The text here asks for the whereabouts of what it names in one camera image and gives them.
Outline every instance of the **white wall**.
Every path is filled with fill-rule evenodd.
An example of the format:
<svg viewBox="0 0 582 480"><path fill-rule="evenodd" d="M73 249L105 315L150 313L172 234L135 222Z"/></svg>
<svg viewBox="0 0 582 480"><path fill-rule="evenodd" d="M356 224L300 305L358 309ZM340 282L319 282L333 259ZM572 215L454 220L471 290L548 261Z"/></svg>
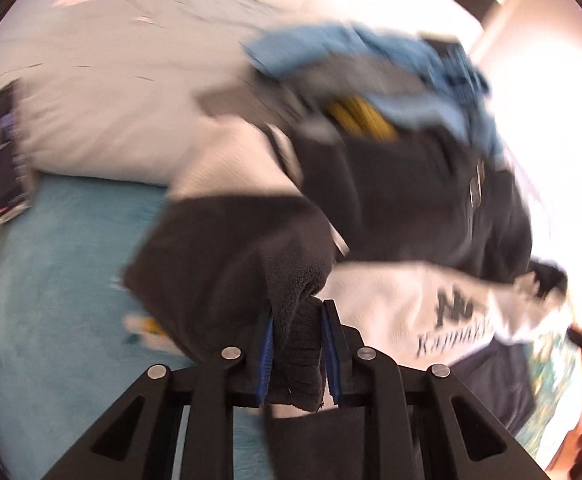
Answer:
<svg viewBox="0 0 582 480"><path fill-rule="evenodd" d="M480 22L453 0L308 0L304 10L407 34L457 37L466 48L482 34Z"/></svg>
<svg viewBox="0 0 582 480"><path fill-rule="evenodd" d="M567 269L582 323L582 10L574 0L507 0L472 57L551 220L534 222L533 251Z"/></svg>

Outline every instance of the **blue towel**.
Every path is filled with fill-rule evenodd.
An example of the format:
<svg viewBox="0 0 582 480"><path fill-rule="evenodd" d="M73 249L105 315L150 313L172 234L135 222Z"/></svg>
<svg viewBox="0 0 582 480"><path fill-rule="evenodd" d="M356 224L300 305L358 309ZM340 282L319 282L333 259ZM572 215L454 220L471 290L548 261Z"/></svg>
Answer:
<svg viewBox="0 0 582 480"><path fill-rule="evenodd" d="M440 57L423 40L395 34L376 34L360 25L351 28L330 23L269 32L245 45L245 50L251 63L260 72L274 78L290 74L306 64L319 62L329 53L387 57L396 65L421 76L431 90L457 104L466 117L466 128L458 129L461 122L458 118L459 110L452 110L450 104L442 104L442 101L429 101L431 109L421 117L431 118L436 114L443 117L439 124L448 127L451 123L454 136L495 160L501 158L503 147L495 121L484 108L484 96L490 91L488 82L471 64L460 45L451 48L448 57ZM395 98L394 103L382 100L384 109L380 111L387 112L389 120L391 109L404 111L400 99L404 98Z"/></svg>

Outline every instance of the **white fabric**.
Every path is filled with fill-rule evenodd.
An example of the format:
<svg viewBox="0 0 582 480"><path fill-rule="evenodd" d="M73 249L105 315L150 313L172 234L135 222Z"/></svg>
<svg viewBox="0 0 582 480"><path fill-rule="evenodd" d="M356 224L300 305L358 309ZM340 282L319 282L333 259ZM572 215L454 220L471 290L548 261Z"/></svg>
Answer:
<svg viewBox="0 0 582 480"><path fill-rule="evenodd" d="M503 285L424 262L344 263L317 296L334 300L342 324L357 328L366 345L425 370L451 365L494 336L514 343L563 332L570 319L565 296L552 290L540 300L534 289L529 276Z"/></svg>
<svg viewBox="0 0 582 480"><path fill-rule="evenodd" d="M239 117L201 118L199 122L197 156L171 183L168 194L172 199L301 195L277 165L262 131Z"/></svg>

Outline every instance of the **white sweatshirt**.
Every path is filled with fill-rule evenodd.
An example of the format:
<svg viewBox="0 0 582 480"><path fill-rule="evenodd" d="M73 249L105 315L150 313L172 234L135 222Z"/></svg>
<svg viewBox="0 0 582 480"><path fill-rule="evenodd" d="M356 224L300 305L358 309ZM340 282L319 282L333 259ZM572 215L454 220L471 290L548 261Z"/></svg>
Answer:
<svg viewBox="0 0 582 480"><path fill-rule="evenodd" d="M487 346L531 341L570 323L565 296L534 296L534 274L514 285L489 283L424 262L344 263L317 295L334 300L340 321L364 344L400 365L451 365Z"/></svg>

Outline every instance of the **smartphone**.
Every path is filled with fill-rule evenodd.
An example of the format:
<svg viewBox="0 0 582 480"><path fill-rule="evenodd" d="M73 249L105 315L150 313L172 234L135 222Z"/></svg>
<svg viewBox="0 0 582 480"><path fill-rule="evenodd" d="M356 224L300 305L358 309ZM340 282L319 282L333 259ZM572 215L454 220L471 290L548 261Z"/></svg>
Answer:
<svg viewBox="0 0 582 480"><path fill-rule="evenodd" d="M33 178L18 147L18 82L0 90L0 224L30 207Z"/></svg>

